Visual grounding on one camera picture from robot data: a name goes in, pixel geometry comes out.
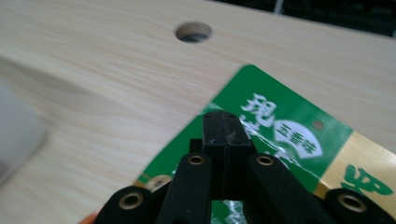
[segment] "printed logo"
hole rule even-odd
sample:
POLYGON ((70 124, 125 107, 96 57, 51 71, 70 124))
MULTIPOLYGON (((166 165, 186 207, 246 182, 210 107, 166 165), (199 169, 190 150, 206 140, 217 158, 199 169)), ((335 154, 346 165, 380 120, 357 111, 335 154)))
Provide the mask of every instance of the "printed logo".
POLYGON ((260 127, 273 128, 274 140, 291 146, 301 159, 322 156, 322 148, 315 135, 296 121, 276 119, 274 112, 277 105, 268 101, 264 96, 253 93, 253 99, 247 100, 247 105, 241 106, 241 108, 255 117, 254 121, 250 121, 247 120, 245 115, 240 116, 241 122, 245 125, 249 135, 257 135, 260 127))
POLYGON ((348 165, 344 180, 346 182, 341 183, 343 188, 352 189, 360 194, 363 194, 362 189, 381 195, 393 194, 393 190, 386 184, 367 173, 363 168, 356 169, 354 165, 348 165))
POLYGON ((277 142, 287 143, 296 149, 301 159, 322 155, 318 139, 305 126, 291 120, 277 120, 274 136, 277 142))

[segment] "wooden table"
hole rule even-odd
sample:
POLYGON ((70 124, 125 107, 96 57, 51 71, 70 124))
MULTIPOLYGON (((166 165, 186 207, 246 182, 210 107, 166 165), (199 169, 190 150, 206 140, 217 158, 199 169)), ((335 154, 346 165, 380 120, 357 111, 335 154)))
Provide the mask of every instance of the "wooden table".
POLYGON ((246 63, 396 152, 390 38, 206 1, 2 1, 0 77, 48 134, 0 187, 0 222, 77 223, 246 63), (179 41, 188 21, 213 35, 179 41))

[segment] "dark background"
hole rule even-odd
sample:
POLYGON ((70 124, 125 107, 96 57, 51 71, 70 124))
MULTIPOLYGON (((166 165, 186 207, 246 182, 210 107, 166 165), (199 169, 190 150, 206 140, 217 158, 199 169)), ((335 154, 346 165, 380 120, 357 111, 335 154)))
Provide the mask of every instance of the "dark background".
MULTIPOLYGON (((274 11, 276 0, 216 0, 274 11)), ((396 37, 396 0, 284 0, 282 14, 396 37)))

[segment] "desk grommet hole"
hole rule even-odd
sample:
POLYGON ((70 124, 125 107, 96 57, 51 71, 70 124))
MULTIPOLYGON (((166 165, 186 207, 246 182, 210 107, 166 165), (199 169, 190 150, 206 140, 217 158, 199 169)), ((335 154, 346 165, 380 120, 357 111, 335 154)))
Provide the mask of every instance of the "desk grommet hole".
POLYGON ((176 28, 176 38, 185 43, 205 42, 212 36, 212 28, 203 22, 191 21, 176 28))

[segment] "black plastic part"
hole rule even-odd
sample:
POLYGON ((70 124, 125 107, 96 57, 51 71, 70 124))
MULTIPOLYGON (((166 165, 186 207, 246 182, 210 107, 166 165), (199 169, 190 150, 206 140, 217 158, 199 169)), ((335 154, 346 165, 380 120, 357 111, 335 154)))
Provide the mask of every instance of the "black plastic part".
POLYGON ((224 111, 203 117, 203 152, 213 160, 212 199, 241 201, 246 163, 257 152, 239 118, 224 111))
POLYGON ((271 219, 258 203, 244 201, 243 212, 248 224, 271 224, 271 219))
POLYGON ((203 153, 184 156, 163 201, 157 224, 210 223, 212 160, 203 153))
POLYGON ((192 152, 203 152, 202 139, 190 139, 190 153, 192 152))
POLYGON ((350 189, 332 189, 324 204, 329 213, 342 224, 396 224, 381 207, 350 189))
POLYGON ((154 223, 161 209, 161 204, 169 184, 151 193, 147 189, 131 186, 117 191, 100 211, 94 224, 148 224, 154 223), (122 197, 133 194, 141 196, 141 203, 136 208, 124 209, 120 206, 122 197))
POLYGON ((247 178, 246 203, 249 207, 262 208, 271 223, 335 224, 276 157, 261 153, 252 155, 248 160, 247 178))

